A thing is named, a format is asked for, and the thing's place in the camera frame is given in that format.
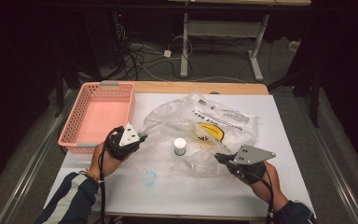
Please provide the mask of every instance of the plastic bag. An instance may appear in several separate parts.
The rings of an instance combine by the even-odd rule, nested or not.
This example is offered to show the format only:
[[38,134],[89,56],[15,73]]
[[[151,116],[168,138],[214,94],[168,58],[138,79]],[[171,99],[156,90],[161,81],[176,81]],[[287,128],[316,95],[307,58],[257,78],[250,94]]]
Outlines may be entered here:
[[[169,151],[167,159],[175,170],[198,176],[221,175],[228,170],[214,154],[234,154],[241,144],[252,145],[257,135],[257,116],[207,100],[194,91],[152,111],[139,133],[148,135],[143,147]],[[186,140],[183,156],[174,153],[173,142],[180,137]]]

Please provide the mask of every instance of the basket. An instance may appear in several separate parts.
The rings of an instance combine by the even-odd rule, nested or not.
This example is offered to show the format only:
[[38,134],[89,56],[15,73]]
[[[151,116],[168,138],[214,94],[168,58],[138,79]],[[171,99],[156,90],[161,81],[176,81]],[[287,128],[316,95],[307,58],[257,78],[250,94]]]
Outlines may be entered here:
[[59,138],[72,153],[93,153],[114,128],[131,121],[135,101],[131,82],[84,83]]

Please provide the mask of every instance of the desk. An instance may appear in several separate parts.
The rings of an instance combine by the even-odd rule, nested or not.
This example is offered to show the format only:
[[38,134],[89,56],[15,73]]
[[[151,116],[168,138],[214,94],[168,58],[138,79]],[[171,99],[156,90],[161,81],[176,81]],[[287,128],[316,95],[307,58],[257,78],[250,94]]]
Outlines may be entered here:
[[[188,0],[170,0],[174,2],[185,2]],[[240,4],[240,5],[267,5],[267,6],[309,6],[310,0],[197,0],[197,3],[215,3],[215,4]],[[190,54],[187,49],[189,35],[213,35],[213,36],[232,36],[232,37],[255,37],[255,46],[253,50],[248,51],[250,64],[254,71],[255,79],[263,81],[260,66],[257,62],[257,53],[263,40],[264,32],[267,28],[269,15],[264,15],[261,22],[239,22],[239,21],[193,21],[185,13],[184,31],[183,31],[183,50],[181,61],[181,77],[187,77],[188,57]]]
[[[140,129],[145,116],[154,108],[184,97],[194,89],[203,92],[207,99],[259,115],[259,135],[255,146],[277,154],[270,162],[281,171],[282,191],[287,197],[312,207],[277,107],[273,97],[266,92],[265,86],[185,82],[134,83],[136,93],[132,125],[136,130]],[[221,94],[207,94],[210,90],[219,91]],[[171,164],[165,162],[167,152],[165,148],[143,148],[141,144],[136,153],[105,179],[107,215],[235,220],[265,218],[267,205],[231,174],[200,178],[188,173],[178,173],[171,169]],[[67,174],[90,166],[90,158],[91,155],[68,152],[47,202]],[[98,195],[92,211],[99,211],[100,203],[101,198]]]

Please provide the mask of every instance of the striped sleeve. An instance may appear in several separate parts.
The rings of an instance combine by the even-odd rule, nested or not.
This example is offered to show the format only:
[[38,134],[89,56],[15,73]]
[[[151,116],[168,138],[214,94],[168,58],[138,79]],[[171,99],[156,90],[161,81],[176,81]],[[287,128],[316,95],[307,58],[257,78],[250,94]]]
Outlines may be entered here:
[[300,201],[289,201],[274,214],[275,224],[315,224],[312,210]]
[[87,223],[98,186],[85,175],[65,177],[35,223]]

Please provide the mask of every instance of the white desk leg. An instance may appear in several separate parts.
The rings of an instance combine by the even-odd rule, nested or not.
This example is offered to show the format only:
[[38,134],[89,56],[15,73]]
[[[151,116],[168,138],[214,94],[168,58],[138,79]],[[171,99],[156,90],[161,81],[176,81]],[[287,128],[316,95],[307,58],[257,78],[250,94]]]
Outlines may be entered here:
[[260,67],[258,66],[256,56],[257,56],[258,49],[260,48],[261,41],[263,40],[263,35],[264,35],[264,32],[266,31],[268,21],[269,21],[269,15],[265,15],[263,17],[263,21],[261,22],[260,28],[257,33],[257,38],[255,40],[255,49],[249,50],[249,52],[248,52],[249,60],[251,61],[251,66],[254,70],[255,79],[257,81],[263,80],[263,76],[261,75]]
[[183,25],[183,49],[182,49],[182,61],[180,65],[180,76],[187,77],[187,63],[188,63],[188,52],[187,52],[187,38],[188,38],[188,13],[185,13],[185,20]]

